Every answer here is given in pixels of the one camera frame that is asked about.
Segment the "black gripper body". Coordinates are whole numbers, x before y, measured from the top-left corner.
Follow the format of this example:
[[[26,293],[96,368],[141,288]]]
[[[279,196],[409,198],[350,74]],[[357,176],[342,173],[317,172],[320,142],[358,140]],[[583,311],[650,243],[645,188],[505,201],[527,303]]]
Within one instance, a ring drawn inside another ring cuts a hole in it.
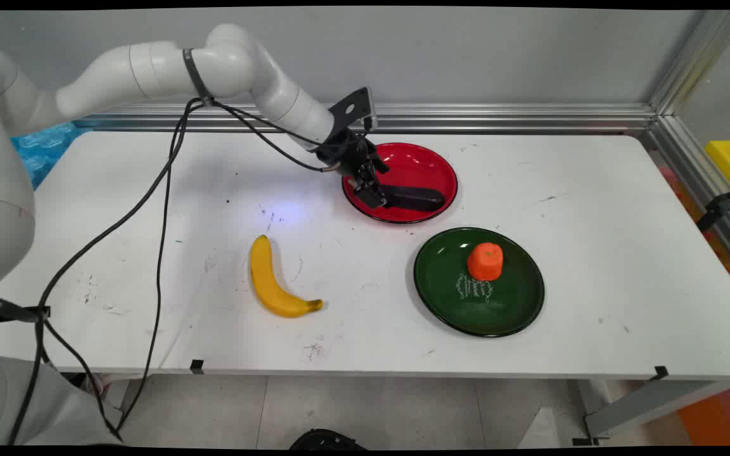
[[[345,128],[317,148],[317,158],[328,167],[336,167],[342,176],[360,177],[363,170],[376,172],[377,147],[367,137]]]

